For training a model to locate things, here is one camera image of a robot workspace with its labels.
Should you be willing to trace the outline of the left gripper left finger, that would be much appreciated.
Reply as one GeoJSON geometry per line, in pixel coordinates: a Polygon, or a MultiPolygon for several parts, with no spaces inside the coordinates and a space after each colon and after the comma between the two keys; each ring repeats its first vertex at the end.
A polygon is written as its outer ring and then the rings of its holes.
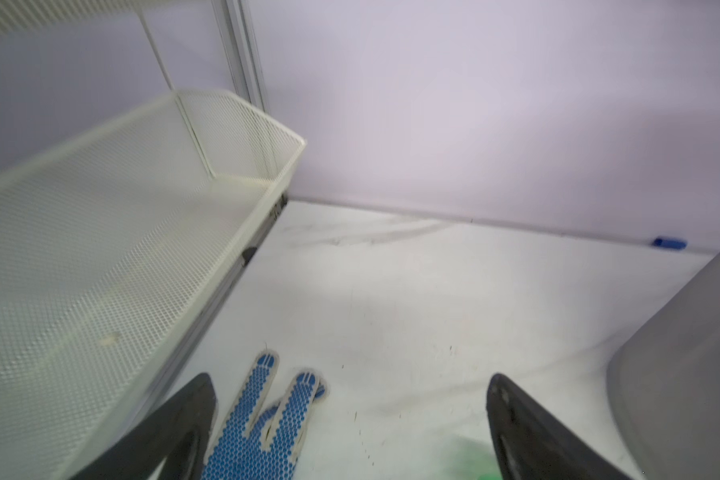
{"type": "Polygon", "coordinates": [[[74,477],[199,479],[216,409],[210,375],[201,373],[74,477]]]}

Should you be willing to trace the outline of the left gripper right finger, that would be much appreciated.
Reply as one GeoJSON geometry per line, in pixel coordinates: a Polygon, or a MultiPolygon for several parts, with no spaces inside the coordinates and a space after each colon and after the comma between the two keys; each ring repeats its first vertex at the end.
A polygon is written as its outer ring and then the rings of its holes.
{"type": "Polygon", "coordinates": [[[490,380],[486,412],[504,479],[628,479],[502,373],[490,380]]]}

